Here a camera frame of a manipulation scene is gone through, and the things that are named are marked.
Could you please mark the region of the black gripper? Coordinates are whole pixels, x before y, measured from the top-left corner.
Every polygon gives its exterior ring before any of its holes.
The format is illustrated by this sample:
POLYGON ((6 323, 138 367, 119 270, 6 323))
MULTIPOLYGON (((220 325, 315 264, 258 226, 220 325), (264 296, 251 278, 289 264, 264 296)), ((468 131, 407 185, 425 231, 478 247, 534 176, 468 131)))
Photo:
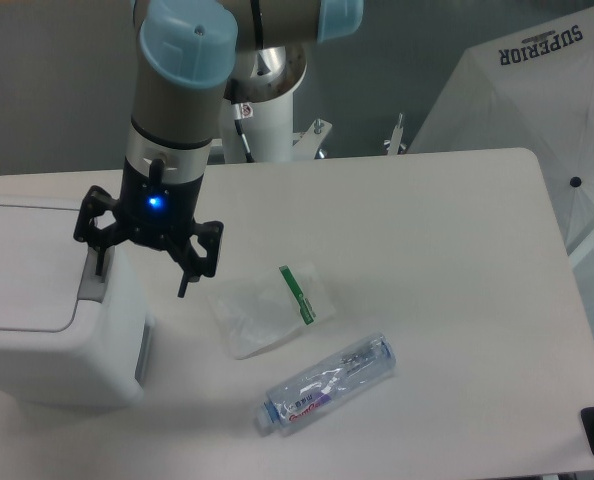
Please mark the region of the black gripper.
POLYGON ((194 221, 201 185, 202 177, 181 184, 153 185, 125 160, 119 200, 103 188, 91 186, 82 200, 73 238, 97 254, 95 274, 102 276, 107 251, 122 242, 121 226, 128 229, 134 243, 153 249, 164 249, 161 237, 167 237, 183 249, 177 293, 183 298, 190 283, 215 277, 221 251, 224 224, 194 221), (116 217, 117 209, 118 222, 100 228, 97 220, 105 213, 116 217))

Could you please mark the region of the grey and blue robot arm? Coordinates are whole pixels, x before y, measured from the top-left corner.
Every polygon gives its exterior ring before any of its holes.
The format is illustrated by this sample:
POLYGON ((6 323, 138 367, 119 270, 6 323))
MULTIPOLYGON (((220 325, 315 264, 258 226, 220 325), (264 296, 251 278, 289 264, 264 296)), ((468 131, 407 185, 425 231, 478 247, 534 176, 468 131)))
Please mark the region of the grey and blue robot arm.
POLYGON ((224 226, 195 218, 237 58, 357 31, 360 1, 137 1, 137 77, 118 197, 92 186, 74 238, 94 255, 130 241, 167 252, 184 283, 213 277, 224 226))

